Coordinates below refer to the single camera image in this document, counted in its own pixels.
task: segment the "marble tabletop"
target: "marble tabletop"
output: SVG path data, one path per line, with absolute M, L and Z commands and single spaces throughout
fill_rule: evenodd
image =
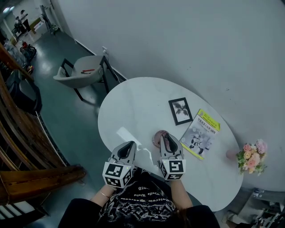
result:
M 242 184 L 237 162 L 226 157 L 227 150 L 238 151 L 239 147 L 223 118 L 193 92 L 155 77 L 127 80 L 104 99 L 98 117 L 99 133 L 110 151 L 123 142 L 135 141 L 138 149 L 134 165 L 162 176 L 157 163 L 159 149 L 152 144 L 152 137 L 157 131 L 166 130 L 181 139 L 191 123 L 176 126 L 168 101 L 184 97 L 193 118 L 203 109 L 220 123 L 221 130 L 205 160 L 183 150 L 187 164 L 182 182 L 187 192 L 202 204 L 219 211 L 234 199 Z

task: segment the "wall outlet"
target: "wall outlet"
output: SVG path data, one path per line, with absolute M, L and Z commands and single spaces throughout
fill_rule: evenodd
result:
M 104 46 L 102 46 L 102 48 L 103 48 L 103 53 L 104 54 L 108 54 L 108 49 L 106 47 L 104 47 Z

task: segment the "black sleeve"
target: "black sleeve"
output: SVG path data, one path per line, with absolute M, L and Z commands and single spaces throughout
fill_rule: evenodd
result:
M 96 203 L 86 199 L 73 199 L 68 205 L 58 227 L 90 227 L 97 223 L 102 209 Z
M 193 228 L 211 227 L 220 228 L 220 225 L 208 206 L 199 205 L 187 209 L 187 218 Z

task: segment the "framed photo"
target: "framed photo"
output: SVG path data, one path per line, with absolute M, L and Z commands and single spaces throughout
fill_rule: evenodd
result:
M 168 101 L 175 125 L 193 121 L 186 98 Z

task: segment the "book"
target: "book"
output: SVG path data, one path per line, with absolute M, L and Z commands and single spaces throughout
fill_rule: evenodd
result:
M 187 151 L 204 160 L 219 131 L 220 123 L 200 109 L 180 142 Z

